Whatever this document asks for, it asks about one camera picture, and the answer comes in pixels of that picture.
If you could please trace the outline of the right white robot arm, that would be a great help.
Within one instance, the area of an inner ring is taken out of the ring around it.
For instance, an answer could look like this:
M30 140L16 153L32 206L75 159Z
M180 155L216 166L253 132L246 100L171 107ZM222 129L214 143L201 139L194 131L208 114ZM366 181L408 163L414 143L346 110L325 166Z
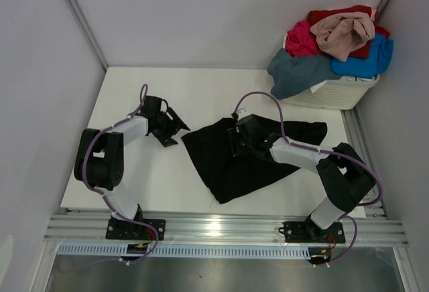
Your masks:
M304 221L306 236L321 241L330 227L353 211L377 184L375 176L346 143L324 148L293 140L280 133L267 133L255 115L232 114L235 127L228 130L233 155L250 155L261 161L292 165L319 176L326 198Z

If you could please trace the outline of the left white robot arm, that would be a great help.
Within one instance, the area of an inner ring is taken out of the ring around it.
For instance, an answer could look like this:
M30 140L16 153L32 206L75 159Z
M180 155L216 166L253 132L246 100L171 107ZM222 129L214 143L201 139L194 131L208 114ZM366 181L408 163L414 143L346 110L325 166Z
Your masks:
M82 132L74 177L102 197L111 210L111 219L121 224L128 238L139 238L149 224L143 221L140 205L123 184L126 146L153 135L163 147L170 147L178 143L174 135L189 129L167 100L143 96L126 118L101 130L87 128Z

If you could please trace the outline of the black t shirt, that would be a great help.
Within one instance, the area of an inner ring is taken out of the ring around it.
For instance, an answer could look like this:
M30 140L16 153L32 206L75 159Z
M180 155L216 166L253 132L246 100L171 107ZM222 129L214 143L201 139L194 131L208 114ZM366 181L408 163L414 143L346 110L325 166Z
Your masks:
M197 173L220 204L260 190L299 170L253 155L233 156L227 130L234 126L234 119L222 118L182 136Z

